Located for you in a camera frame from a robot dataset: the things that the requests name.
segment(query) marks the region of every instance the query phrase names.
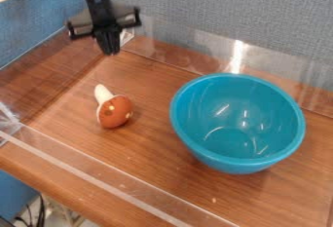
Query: blue bowl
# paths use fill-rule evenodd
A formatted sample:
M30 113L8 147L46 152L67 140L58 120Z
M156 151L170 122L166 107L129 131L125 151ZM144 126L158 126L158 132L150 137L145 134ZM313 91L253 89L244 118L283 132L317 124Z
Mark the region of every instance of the blue bowl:
M189 82L170 105L174 130L212 168L247 174L299 149L307 122L295 99L249 75L213 74Z

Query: blue cabinet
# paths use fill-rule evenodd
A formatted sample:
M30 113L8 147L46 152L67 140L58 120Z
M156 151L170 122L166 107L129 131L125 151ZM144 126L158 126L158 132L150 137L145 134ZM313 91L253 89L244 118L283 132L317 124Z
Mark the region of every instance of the blue cabinet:
M0 215L12 220L38 192L0 170Z

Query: mushroom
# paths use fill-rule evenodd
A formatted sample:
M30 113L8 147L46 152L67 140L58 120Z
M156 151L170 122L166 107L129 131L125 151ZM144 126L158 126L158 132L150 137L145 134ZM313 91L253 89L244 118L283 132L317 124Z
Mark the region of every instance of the mushroom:
M133 104L125 95L113 95L106 86L95 88L95 98L99 102L98 121L103 128L111 129L128 122L133 116Z

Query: wooden table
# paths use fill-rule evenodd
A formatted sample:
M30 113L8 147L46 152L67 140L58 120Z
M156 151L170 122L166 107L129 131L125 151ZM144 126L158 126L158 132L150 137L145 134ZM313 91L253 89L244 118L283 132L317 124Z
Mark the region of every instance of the wooden table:
M153 42L137 38L128 51L103 57L90 39L70 42L62 33L2 71L2 101L39 131L236 224L332 226L333 120L304 111L304 144L269 170L251 175L212 170L185 148L168 113L174 93L198 76L184 70L193 65L177 57L205 58L206 64L214 61L154 41L156 48L178 55L178 63L168 65L156 61L158 57L138 55L149 55L148 41ZM204 73L217 71L214 64L206 69ZM332 96L329 92L269 74L261 76L292 86L295 97L305 90L316 91L319 100L312 106L332 113L332 105L320 104L321 95ZM93 92L99 83L115 94L129 95L136 103L132 121L111 131L101 129L95 119ZM0 168L103 226L169 225L12 143L0 149Z

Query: bowl rim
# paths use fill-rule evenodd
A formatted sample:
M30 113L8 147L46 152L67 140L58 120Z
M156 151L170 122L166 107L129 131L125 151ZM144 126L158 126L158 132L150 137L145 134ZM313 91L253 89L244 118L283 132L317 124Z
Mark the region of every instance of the bowl rim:
M297 123L299 123L296 136L295 136L292 142L289 143L289 145L281 151L279 151L277 153L275 153L269 157L244 159L244 158L234 158L234 157L228 157L228 156L220 155L216 152L206 149L205 147L202 147L200 144L197 144L197 142L190 138L190 136L188 135L188 133L182 130L182 128L180 126L176 112L177 112L177 106L178 106L177 102L178 102L180 98L182 97L184 93L190 89L190 87L193 87L196 84L201 83L205 80L216 79L216 78L230 78L230 77L248 79L248 80L256 81L256 82L264 84L265 86L271 87L288 100L288 102L291 103L291 106L293 107L293 110L296 112ZM173 97L173 100L170 103L169 117L170 117L173 128L174 128L178 136L181 137L182 142L188 146L188 148L192 151L194 151L196 153L202 154L204 156L206 156L212 160L225 162L229 165L259 166L259 165L264 165L264 164L277 163L279 161L284 160L287 157L289 157L296 152L296 150L299 149L299 147L303 143L303 140L305 138L307 119L304 116L304 112L299 106L299 103L289 96L289 94L283 89L280 89L275 84L272 84L271 82L268 82L263 78L255 77L252 75L233 74L233 73L214 73L210 75L204 75L204 76L196 78L194 80L192 80L190 82L188 82L181 87L181 89L178 90L178 92L176 93L176 95Z

